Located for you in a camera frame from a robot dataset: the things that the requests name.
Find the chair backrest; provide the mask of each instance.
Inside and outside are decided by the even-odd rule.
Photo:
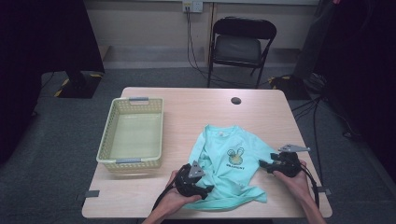
[[[235,35],[256,39],[273,40],[276,36],[276,27],[269,21],[241,17],[225,17],[215,22],[215,35]]]

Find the teal t-shirt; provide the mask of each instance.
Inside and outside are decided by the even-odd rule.
[[[273,162],[271,153],[275,151],[257,135],[239,126],[205,126],[192,148],[189,163],[198,161],[205,171],[196,185],[214,188],[206,199],[184,207],[215,210],[233,209],[253,200],[266,203],[265,191],[248,183],[260,167],[259,160]]]

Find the gray carpet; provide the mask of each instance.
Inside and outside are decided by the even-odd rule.
[[[255,83],[246,69],[217,68],[219,77]],[[266,68],[267,77],[291,73],[290,68]],[[0,167],[0,223],[136,223],[131,219],[86,219],[76,195],[87,190],[96,167],[96,153],[111,100],[125,87],[204,88],[205,78],[192,68],[107,70],[92,99],[53,97],[65,73],[43,75],[37,116],[10,160]],[[240,88],[220,82],[224,88]],[[306,101],[289,101],[296,108]],[[308,106],[295,110],[299,114]],[[342,135],[346,124],[329,104],[317,111],[318,148],[315,148],[313,110],[297,121],[303,139],[313,150],[318,169],[320,152],[324,185],[330,189],[333,215],[328,223],[394,223],[396,199],[381,176],[381,167],[364,142]],[[306,223],[304,219],[276,219],[274,223]]]

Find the sleeve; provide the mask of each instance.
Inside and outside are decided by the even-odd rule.
[[[205,146],[205,135],[201,133],[194,146],[192,147],[192,151],[189,157],[189,164],[192,164],[194,161],[198,161],[201,157],[201,153],[204,150]]]
[[[258,160],[266,161],[268,163],[274,162],[271,159],[271,153],[277,154],[277,152],[266,143],[264,143],[257,135],[253,134],[252,145],[254,146],[254,148],[256,148],[254,152],[255,157],[258,158]]]

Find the basket handle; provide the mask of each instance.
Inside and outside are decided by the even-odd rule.
[[[129,103],[131,105],[148,105],[149,98],[148,97],[129,97]]]
[[[142,162],[141,158],[127,158],[127,159],[116,159],[116,163],[138,163]]]

